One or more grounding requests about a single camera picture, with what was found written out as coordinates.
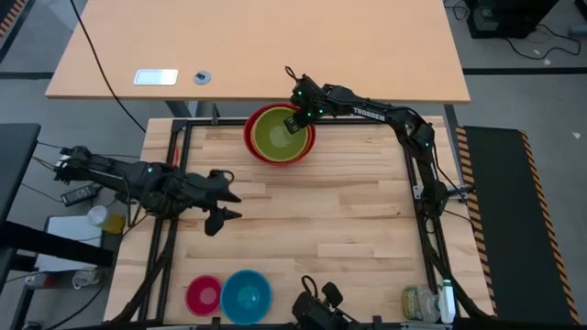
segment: wire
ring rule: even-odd
[[[35,192],[35,193],[40,193],[40,194],[42,194],[43,196],[45,196],[45,197],[49,198],[50,200],[52,200],[52,201],[53,201],[53,202],[55,202],[55,203],[59,203],[59,204],[62,204],[62,203],[63,203],[63,201],[61,201],[61,200],[58,200],[57,198],[53,198],[53,197],[51,197],[51,196],[47,195],[46,193],[44,193],[44,192],[42,192],[42,191],[39,191],[39,190],[37,190],[37,189],[35,189],[35,188],[33,188],[33,187],[31,187],[31,186],[29,186],[29,185],[25,184],[25,183],[20,183],[20,185],[22,185],[23,187],[27,187],[27,188],[29,188],[31,191],[33,191],[33,192]]]
[[[469,9],[467,9],[467,7],[465,7],[465,6],[459,5],[462,2],[463,2],[463,0],[460,0],[454,5],[444,5],[445,8],[452,9],[452,14],[455,16],[455,18],[457,18],[458,21],[467,18],[467,16],[469,15]],[[457,15],[457,9],[462,10],[464,12],[464,15],[463,16]]]
[[[432,225],[432,230],[428,230],[428,221],[432,220],[432,218],[428,217],[424,220],[424,229],[430,235],[434,234],[434,226]]]
[[[56,148],[56,149],[63,149],[65,147],[60,147],[60,146],[55,146],[49,143],[45,143],[45,142],[41,142],[41,141],[37,141],[37,144],[40,144],[41,146],[45,146],[45,147],[51,147],[51,148]]]
[[[75,13],[75,16],[77,17],[78,22],[80,22],[80,27],[82,27],[83,33],[85,35],[85,38],[88,40],[88,44],[90,44],[90,48],[92,49],[92,53],[94,54],[95,62],[98,65],[98,69],[100,69],[100,73],[102,73],[102,78],[104,78],[104,82],[106,83],[106,86],[110,90],[110,93],[112,94],[112,96],[114,97],[114,99],[118,102],[118,105],[120,105],[120,107],[122,108],[122,110],[125,111],[125,113],[127,114],[127,116],[130,119],[132,119],[132,121],[135,122],[135,124],[137,124],[137,126],[140,128],[140,130],[142,130],[143,132],[147,133],[147,131],[145,130],[145,128],[141,124],[138,123],[137,119],[135,119],[134,116],[132,116],[129,113],[129,111],[122,105],[122,102],[120,102],[120,99],[118,99],[118,96],[116,96],[116,94],[114,93],[114,90],[112,89],[112,86],[110,86],[110,82],[106,78],[106,75],[104,73],[104,69],[102,69],[102,63],[100,63],[100,60],[98,60],[98,54],[96,54],[96,52],[95,52],[94,44],[92,43],[92,40],[90,39],[90,35],[88,35],[88,31],[85,29],[85,25],[83,24],[82,18],[80,17],[80,13],[78,13],[77,7],[73,3],[73,0],[70,0],[70,4],[72,4],[73,12]]]
[[[102,281],[102,286],[100,286],[100,289],[98,289],[98,291],[95,293],[95,295],[82,307],[80,307],[80,309],[78,309],[75,313],[71,314],[70,316],[64,318],[63,320],[59,321],[58,323],[46,328],[45,330],[54,330],[56,328],[58,328],[61,325],[64,325],[66,323],[68,323],[71,319],[73,319],[75,316],[79,315],[81,312],[83,312],[90,304],[92,304],[94,302],[94,300],[98,297],[98,295],[100,295],[100,293],[102,292],[102,290],[105,288],[106,283],[110,280],[110,274],[104,278],[104,280]]]
[[[133,226],[132,228],[138,226],[138,224],[140,224],[141,222],[143,222],[143,220],[145,220],[147,218],[147,216],[149,216],[149,215],[148,214],[145,214],[143,217],[141,217],[140,220],[138,220],[135,223],[135,226]],[[122,237],[125,237],[132,228],[129,228],[124,234],[122,234]]]
[[[463,218],[463,219],[469,221],[471,223],[471,225],[473,224],[472,220],[470,220],[470,218],[468,218],[466,216],[462,216],[460,214],[456,214],[456,213],[454,213],[452,211],[449,211],[449,210],[444,210],[444,212],[448,213],[449,215],[455,215],[455,216],[458,216],[459,218]]]
[[[159,178],[155,178],[151,181],[148,182],[148,184],[145,185],[145,187],[143,188],[143,193],[140,196],[140,200],[138,200],[138,207],[137,207],[137,211],[135,212],[135,216],[133,216],[132,222],[130,222],[130,224],[132,226],[136,226],[138,225],[137,223],[137,218],[138,218],[138,214],[140,213],[140,209],[141,209],[141,205],[143,203],[143,199],[145,198],[145,196],[147,195],[148,192],[150,192],[150,190],[152,189],[152,187],[161,179],[167,178],[169,176],[172,176],[173,173],[166,173],[161,175]]]
[[[50,171],[53,171],[53,165],[51,163],[49,163],[46,160],[40,159],[39,157],[35,157],[33,156],[33,159],[40,164],[40,166],[44,167],[45,169],[48,169]]]
[[[235,180],[235,173],[232,170],[218,170],[221,174],[228,174],[230,175],[230,179],[228,179],[228,183],[232,183]]]
[[[302,285],[304,286],[304,290],[310,294],[312,294],[312,292],[310,291],[310,288],[308,287],[308,285],[305,283],[305,280],[310,281],[310,283],[312,283],[312,286],[314,287],[314,297],[318,298],[318,287],[316,286],[316,282],[314,281],[314,279],[312,279],[311,277],[309,277],[308,275],[304,275],[302,276]]]
[[[122,180],[125,183],[125,189],[127,190],[127,227],[132,228],[135,225],[133,224],[134,221],[133,222],[130,221],[130,187],[128,184],[128,178],[127,178],[127,175],[123,171],[120,172],[120,176],[122,176]]]
[[[538,24],[537,27],[543,27],[543,28],[545,28],[548,32],[550,32],[550,34],[552,34],[555,37],[559,37],[561,39],[566,39],[566,40],[573,41],[574,43],[577,44],[577,51],[573,52],[573,51],[570,51],[568,49],[564,49],[564,48],[561,48],[561,47],[553,47],[553,48],[547,50],[547,52],[544,53],[542,56],[532,56],[532,55],[524,54],[524,53],[520,52],[518,49],[516,49],[515,46],[514,46],[514,43],[512,43],[512,41],[509,38],[502,38],[502,39],[505,40],[505,41],[507,41],[508,44],[510,44],[510,47],[512,48],[512,50],[514,50],[514,52],[516,54],[518,54],[518,55],[520,55],[520,56],[522,56],[524,58],[530,59],[530,60],[544,60],[549,55],[549,53],[551,51],[553,51],[553,50],[564,51],[567,54],[570,54],[572,56],[579,56],[581,54],[581,42],[579,40],[577,40],[575,38],[561,36],[560,34],[553,32],[550,29],[550,27],[547,27],[544,24]]]
[[[106,208],[110,208],[110,206],[114,205],[114,203],[116,203],[116,197],[112,199],[112,202],[110,202],[110,204],[108,204]]]
[[[289,66],[285,66],[285,73],[287,73],[288,76],[292,77],[295,81],[298,81],[299,79],[295,76],[294,70],[292,70],[292,68],[290,68]]]
[[[438,169],[438,171],[440,171],[440,173],[442,174],[442,176],[455,189],[455,192],[457,192],[459,194],[460,198],[463,201],[466,201],[467,198],[465,198],[465,195],[463,195],[462,192],[460,192],[459,188],[457,188],[457,186],[449,179],[449,177],[447,176],[447,174],[445,174],[445,172],[440,168],[440,164],[438,163],[438,152],[437,152],[437,144],[436,143],[433,143],[432,144],[432,149],[434,150],[434,159],[435,159],[435,162],[433,162],[432,164],[435,166],[436,169]]]
[[[47,271],[38,271],[38,272],[34,272],[34,273],[29,273],[27,275],[23,275],[23,276],[16,276],[15,278],[12,278],[10,280],[7,280],[6,282],[4,282],[4,284],[10,283],[11,281],[16,281],[16,280],[20,280],[20,279],[24,279],[28,276],[33,276],[33,275],[38,275],[38,274],[42,274],[42,273],[46,273]]]

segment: white label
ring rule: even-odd
[[[177,70],[139,69],[135,74],[136,86],[173,86],[177,83]]]

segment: light wood desk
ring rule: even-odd
[[[426,121],[434,123],[441,168],[457,180],[443,118]],[[165,161],[171,124],[170,119],[150,120],[142,160]],[[209,324],[211,317],[193,316],[185,307],[187,285],[202,274],[225,281],[242,269],[258,270],[271,283],[273,304],[262,323],[294,320],[291,309],[305,274],[320,287],[327,281],[337,284],[345,299],[341,308],[362,322],[375,314],[384,322],[404,320],[401,292],[406,285],[426,284],[426,273],[403,149],[385,125],[318,125],[316,132],[314,149],[303,161],[277,168],[249,154],[242,126],[194,128],[187,170],[234,171],[231,190],[243,201],[229,208],[243,217],[208,237],[206,214],[188,210],[181,215],[165,324]],[[467,215],[463,204],[450,202],[447,209]],[[453,274],[490,314],[471,225],[450,214],[441,221]],[[106,320],[122,310],[142,281],[152,228],[149,219],[125,236]],[[154,317],[158,293],[156,284],[149,317]],[[215,316],[228,322],[221,311]]]
[[[470,101],[440,0],[90,0],[82,19],[121,98],[289,99],[289,65],[372,99]],[[177,69],[179,80],[135,86],[138,69]],[[201,70],[207,85],[193,81]],[[112,97],[79,27],[46,95]]]

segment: blue bowl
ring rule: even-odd
[[[222,287],[220,305],[236,325],[254,325],[269,311],[271,286],[263,275],[245,269],[232,274]]]

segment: orange striped edge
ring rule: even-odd
[[[17,0],[13,5],[4,20],[0,23],[0,38],[2,38],[10,29],[10,26],[17,19],[18,13],[24,7],[25,2],[23,0]]]
[[[469,154],[469,145],[467,144],[467,132],[463,126],[458,126],[457,140],[459,145],[459,155],[462,177],[466,184],[473,185],[475,179],[473,176],[473,168],[471,167],[471,155]],[[485,236],[483,235],[483,226],[481,222],[481,213],[479,212],[479,204],[477,194],[475,192],[469,193],[467,200],[467,207],[469,208],[469,219],[472,223],[473,235],[475,237],[475,246],[479,254],[479,261],[485,275],[485,283],[487,285],[487,292],[492,302],[493,313],[497,315],[497,305],[493,296],[493,282],[491,272],[489,269],[489,259],[487,258],[487,250],[485,248]]]
[[[575,301],[572,298],[572,293],[570,292],[570,285],[569,280],[567,279],[567,273],[565,272],[565,266],[562,262],[562,256],[559,250],[559,244],[557,243],[557,236],[554,233],[554,226],[552,225],[552,221],[550,220],[550,212],[548,211],[547,200],[544,197],[544,193],[542,192],[542,184],[540,184],[540,177],[538,176],[538,170],[536,169],[536,163],[534,162],[534,155],[532,153],[532,149],[530,148],[529,138],[524,131],[520,131],[522,135],[522,139],[524,140],[524,147],[526,148],[526,154],[528,156],[528,164],[530,167],[530,171],[532,172],[532,177],[534,179],[534,184],[536,187],[536,194],[538,200],[540,202],[540,208],[542,208],[542,216],[544,217],[544,225],[547,229],[548,237],[550,238],[550,246],[552,247],[552,254],[554,255],[554,259],[557,261],[557,268],[559,269],[559,276],[560,282],[562,285],[562,290],[564,290],[566,298],[567,298],[567,305],[569,306],[569,313],[570,318],[573,319],[575,324],[579,324],[579,314],[577,313],[577,306],[575,305]]]

